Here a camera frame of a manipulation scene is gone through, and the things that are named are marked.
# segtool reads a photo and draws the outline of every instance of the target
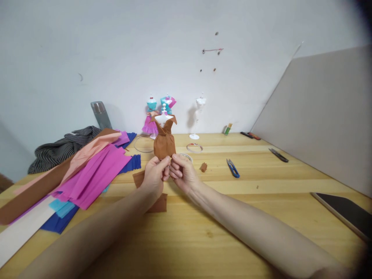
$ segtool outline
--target pleated blue paper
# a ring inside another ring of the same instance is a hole
[[[132,159],[123,167],[123,169],[119,172],[125,173],[129,172],[135,169],[140,169],[141,168],[141,154],[136,154],[132,156]]]

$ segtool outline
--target phone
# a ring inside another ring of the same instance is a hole
[[[311,193],[322,205],[364,241],[372,240],[372,215],[353,201],[328,194]]]

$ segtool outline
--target gray water bottle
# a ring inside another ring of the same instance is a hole
[[[112,129],[109,116],[107,115],[107,111],[105,105],[101,101],[91,102],[90,103],[92,110],[94,112],[94,116],[97,119],[98,125],[100,129],[103,130],[105,128]]]

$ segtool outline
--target striped fabric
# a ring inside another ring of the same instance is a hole
[[[48,171],[78,152],[101,132],[95,126],[65,134],[63,139],[55,143],[46,143],[35,150],[36,160],[28,169],[28,174]]]

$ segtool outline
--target gray partition panel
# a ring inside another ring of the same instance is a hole
[[[252,132],[372,197],[370,48],[294,59]]]

